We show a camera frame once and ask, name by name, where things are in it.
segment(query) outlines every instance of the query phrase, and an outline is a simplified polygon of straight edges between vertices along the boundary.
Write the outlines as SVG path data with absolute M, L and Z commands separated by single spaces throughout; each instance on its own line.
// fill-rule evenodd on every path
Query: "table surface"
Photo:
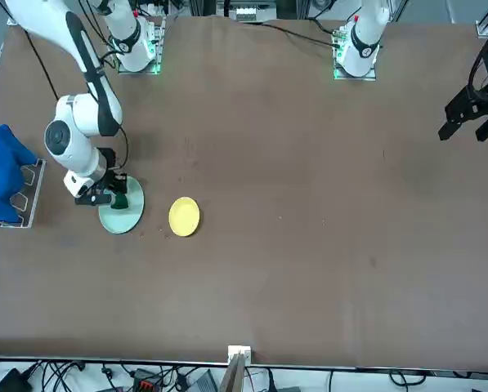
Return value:
M 60 94 L 86 91 L 35 42 Z M 488 371 L 488 141 L 476 123 L 437 137 L 482 44 L 469 25 L 391 24 L 378 81 L 334 81 L 327 47 L 178 18 L 161 75 L 110 72 L 146 194 L 113 236 L 44 149 L 55 101 L 9 29 L 0 123 L 47 169 L 34 227 L 0 229 L 0 354 L 225 361 L 241 344 L 262 363 Z M 168 227 L 184 195 L 203 213 L 190 238 Z

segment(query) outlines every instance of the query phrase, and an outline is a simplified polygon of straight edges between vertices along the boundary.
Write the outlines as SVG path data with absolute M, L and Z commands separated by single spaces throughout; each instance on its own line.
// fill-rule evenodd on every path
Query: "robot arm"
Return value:
M 89 92 L 62 96 L 44 142 L 52 157 L 68 169 L 65 186 L 83 196 L 110 169 L 111 157 L 91 144 L 90 136 L 114 136 L 122 123 L 122 108 L 113 93 L 80 19 L 62 0 L 7 0 L 16 22 L 64 48 L 82 71 Z
M 91 0 L 96 12 L 104 17 L 112 35 L 117 57 L 126 70 L 142 71 L 154 58 L 154 23 L 133 15 L 129 0 Z
M 348 74 L 361 78 L 371 70 L 389 16 L 387 0 L 363 0 L 357 18 L 347 22 L 347 40 L 338 63 Z

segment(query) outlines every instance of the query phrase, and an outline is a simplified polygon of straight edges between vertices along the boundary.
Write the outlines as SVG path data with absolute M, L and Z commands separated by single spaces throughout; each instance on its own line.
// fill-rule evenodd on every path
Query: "wire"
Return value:
M 194 372 L 195 370 L 198 370 L 200 369 L 200 366 L 197 366 L 197 367 L 193 367 L 191 370 L 189 370 L 186 374 L 184 374 L 184 377 L 187 377 L 189 376 L 192 372 Z
M 126 166 L 126 163 L 128 162 L 128 158 L 129 158 L 129 140 L 128 140 L 128 135 L 126 135 L 126 132 L 122 128 L 122 124 L 119 124 L 119 127 L 120 127 L 120 131 L 122 132 L 123 139 L 126 142 L 126 154 L 123 157 L 122 164 L 119 165 L 119 166 L 117 166 L 117 167 L 112 167 L 110 170 L 120 170 L 120 169 L 122 169 L 124 166 Z
M 251 383 L 251 389 L 254 392 L 254 384 L 253 384 L 253 378 L 251 377 L 251 373 L 249 373 L 249 369 L 245 368 L 245 371 L 247 372 L 247 375 L 249 377 L 249 382 Z
M 0 1 L 0 7 L 7 13 L 7 16 L 9 16 L 10 19 L 13 19 L 13 16 L 11 16 L 11 13 L 7 10 L 7 8 L 4 7 L 1 1 Z
M 100 29 L 100 26 L 98 26 L 98 29 L 96 29 L 95 25 L 91 22 L 91 19 L 89 18 L 89 15 L 87 14 L 86 12 L 86 9 L 84 8 L 83 4 L 82 4 L 82 0 L 78 0 L 78 4 L 80 6 L 80 8 L 82 9 L 82 13 L 83 15 L 86 17 L 87 19 L 87 22 L 89 23 L 89 25 L 92 27 L 93 30 L 95 30 L 95 33 L 96 35 L 98 35 L 98 37 L 100 38 L 100 40 L 108 47 L 111 47 L 113 48 L 113 46 L 105 39 L 105 37 L 101 34 L 101 31 L 98 31 L 98 29 Z
M 396 381 L 394 379 L 394 375 L 395 374 L 397 374 L 398 376 L 401 377 L 402 382 Z M 392 370 L 389 371 L 389 378 L 391 379 L 391 382 L 394 385 L 400 386 L 401 388 L 405 388 L 405 392 L 408 392 L 410 386 L 422 385 L 425 382 L 425 380 L 427 379 L 427 376 L 423 376 L 423 378 L 421 380 L 419 380 L 419 381 L 411 381 L 411 382 L 409 382 L 409 381 L 407 381 L 407 379 L 404 376 L 404 373 L 401 372 L 401 370 L 392 369 Z
M 322 15 L 324 12 L 327 12 L 327 11 L 331 11 L 331 8 L 333 8 L 333 5 L 336 3 L 337 0 L 331 0 L 331 2 L 329 3 L 329 5 L 327 7 L 325 7 L 322 11 L 318 12 L 316 14 L 316 16 L 313 16 L 312 18 L 308 18 L 308 19 L 316 19 L 317 17 L 319 17 L 320 15 Z
M 270 368 L 267 368 L 267 373 L 269 374 L 269 388 L 268 392 L 278 392 L 275 385 L 275 378 L 273 377 L 273 372 Z
M 98 61 L 100 61 L 100 64 L 104 64 L 105 63 L 105 58 L 106 57 L 109 57 L 111 55 L 115 55 L 115 54 L 119 54 L 119 55 L 123 55 L 123 51 L 117 51 L 116 49 L 113 49 L 112 51 L 107 51 L 103 56 L 101 56 Z
M 91 7 L 91 4 L 89 3 L 89 0 L 86 0 L 87 6 L 89 7 L 89 11 L 91 12 L 91 17 L 95 21 L 96 27 L 98 28 L 98 31 L 100 32 L 100 37 L 102 38 L 103 41 L 107 41 L 105 39 L 104 33 L 102 33 L 102 29 L 100 28 L 100 25 L 98 24 L 98 20 L 96 20 L 95 17 L 95 12 L 93 11 L 93 8 Z
M 347 17 L 346 21 L 348 22 L 359 10 L 361 10 L 361 6 L 359 6 L 358 9 L 356 11 L 354 11 L 352 14 L 350 14 Z
M 151 15 L 149 12 L 147 12 L 147 11 L 145 11 L 145 10 L 143 10 L 143 9 L 142 9 L 142 7 L 141 7 L 141 5 L 140 5 L 140 2 L 139 2 L 138 0 L 137 0 L 137 4 L 136 4 L 135 8 L 136 8 L 138 11 L 140 11 L 140 13 L 141 13 L 142 15 L 146 15 L 146 16 L 152 16 L 152 15 Z
M 4 7 L 2 2 L 0 1 L 0 7 L 6 12 L 7 16 L 9 16 L 10 19 L 13 19 L 13 16 L 11 13 L 7 10 L 7 8 Z M 51 77 L 49 76 L 49 73 L 47 72 L 46 65 L 44 65 L 44 62 L 42 61 L 42 58 L 38 54 L 36 46 L 33 44 L 33 40 L 29 36 L 29 33 L 24 30 L 24 34 L 28 39 L 29 45 L 31 46 L 31 49 L 33 49 L 34 54 L 37 56 L 37 60 L 40 63 L 40 66 L 42 67 L 42 70 L 44 71 L 44 75 L 46 76 L 47 82 L 49 83 L 49 87 L 51 88 L 51 91 L 53 91 L 53 95 L 55 96 L 55 99 L 58 101 L 58 94 L 56 94 L 55 87 L 53 86 L 53 81 L 51 80 Z
M 472 372 L 467 372 L 467 374 L 464 376 L 462 374 L 459 374 L 458 372 L 455 372 L 454 370 L 453 370 L 453 374 L 456 378 L 471 378 L 472 376 Z
M 299 38 L 302 38 L 302 39 L 306 39 L 307 41 L 310 41 L 310 42 L 319 43 L 320 45 L 325 45 L 327 47 L 336 47 L 337 49 L 340 48 L 340 46 L 337 43 L 331 43 L 331 42 L 321 41 L 319 39 L 311 38 L 311 37 L 308 37 L 306 35 L 302 35 L 300 33 L 295 33 L 294 31 L 284 29 L 283 27 L 274 26 L 273 24 L 263 23 L 263 24 L 260 24 L 260 25 L 261 26 L 266 26 L 266 27 L 271 27 L 272 29 L 276 29 L 276 30 L 279 30 L 279 31 L 283 31 L 286 34 L 291 34 L 291 35 L 293 35 L 295 37 L 299 37 Z
M 113 373 L 112 373 L 111 369 L 108 369 L 107 367 L 105 367 L 105 364 L 102 364 L 102 370 L 104 370 L 104 369 L 107 369 L 109 371 L 109 372 L 103 372 L 105 378 L 107 378 L 107 381 L 110 383 L 111 388 L 113 388 L 113 390 L 116 390 L 116 386 L 114 386 L 114 384 L 111 380 L 113 378 Z
M 29 41 L 29 45 L 31 46 L 31 49 L 33 49 L 34 54 L 37 56 L 37 60 L 40 63 L 42 70 L 44 71 L 44 76 L 46 77 L 47 82 L 49 83 L 49 87 L 51 88 L 51 91 L 53 91 L 53 95 L 54 95 L 56 101 L 58 101 L 58 94 L 56 93 L 55 86 L 53 86 L 53 81 L 51 80 L 51 77 L 49 76 L 49 73 L 47 72 L 46 65 L 44 64 L 44 62 L 42 61 L 42 58 L 38 54 L 37 48 L 33 44 L 33 40 L 29 36 L 29 33 L 24 30 L 24 34 Z
M 89 94 L 91 94 L 91 96 L 93 97 L 93 100 L 95 100 L 95 102 L 98 104 L 98 99 L 92 94 L 91 91 L 89 91 Z M 123 139 L 125 140 L 126 154 L 123 157 L 122 164 L 120 164 L 119 166 L 110 167 L 109 170 L 120 170 L 120 169 L 122 169 L 124 166 L 126 166 L 126 163 L 128 162 L 128 158 L 129 158 L 129 139 L 128 139 L 128 135 L 124 131 L 124 129 L 122 127 L 122 124 L 119 124 L 119 128 L 120 128 L 120 131 L 122 132 Z
M 58 390 L 59 384 L 62 384 L 62 387 L 64 388 L 65 392 L 71 392 L 71 389 L 67 386 L 67 384 L 64 381 L 65 374 L 73 367 L 76 366 L 75 363 L 69 363 L 67 367 L 64 370 L 61 370 L 64 365 L 58 366 L 56 363 L 49 363 L 49 367 L 53 370 L 53 367 L 55 367 L 56 370 L 53 370 L 53 374 L 56 374 L 58 378 L 55 381 L 55 384 L 53 386 L 53 392 L 56 392 Z
M 331 392 L 331 383 L 333 382 L 333 374 L 334 374 L 334 370 L 331 370 L 331 372 L 329 373 L 329 389 L 328 389 L 328 392 Z
M 229 17 L 229 7 L 231 6 L 231 0 L 224 0 L 224 16 Z
M 120 362 L 120 366 L 122 367 L 122 369 L 131 377 L 131 378 L 135 378 L 135 371 L 134 370 L 129 370 L 125 367 L 125 365 Z
M 318 26 L 318 29 L 322 30 L 324 33 L 327 33 L 327 34 L 331 34 L 333 35 L 334 33 L 334 30 L 327 30 L 321 23 L 319 20 L 317 20 L 316 18 L 315 19 L 311 19 L 313 22 L 315 22 L 316 26 Z

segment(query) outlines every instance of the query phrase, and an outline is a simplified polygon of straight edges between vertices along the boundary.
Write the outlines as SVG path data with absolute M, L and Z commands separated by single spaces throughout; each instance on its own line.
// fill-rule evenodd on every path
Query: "blue towel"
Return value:
M 0 221 L 18 223 L 20 218 L 9 198 L 24 187 L 24 165 L 37 162 L 37 157 L 26 149 L 7 125 L 0 126 Z

